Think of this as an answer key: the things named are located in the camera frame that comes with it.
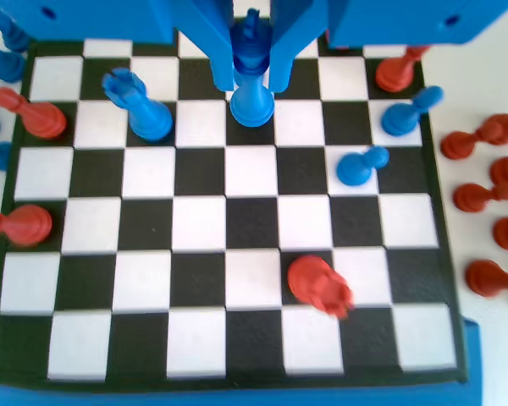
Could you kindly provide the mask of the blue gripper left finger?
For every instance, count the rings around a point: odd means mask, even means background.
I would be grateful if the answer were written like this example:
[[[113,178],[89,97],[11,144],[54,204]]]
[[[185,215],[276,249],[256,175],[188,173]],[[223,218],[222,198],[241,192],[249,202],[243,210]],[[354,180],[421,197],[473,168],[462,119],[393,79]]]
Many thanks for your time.
[[[220,91],[234,89],[234,61],[230,27],[231,0],[183,0],[173,5],[174,26],[209,58],[213,82]]]

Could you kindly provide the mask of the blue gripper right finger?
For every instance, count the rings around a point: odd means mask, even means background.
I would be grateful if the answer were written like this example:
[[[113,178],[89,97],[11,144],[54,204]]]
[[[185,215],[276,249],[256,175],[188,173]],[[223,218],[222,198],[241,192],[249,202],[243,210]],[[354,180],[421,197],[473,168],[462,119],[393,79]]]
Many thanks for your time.
[[[273,34],[269,64],[269,90],[285,91],[295,57],[327,28],[326,0],[277,1],[270,4]]]

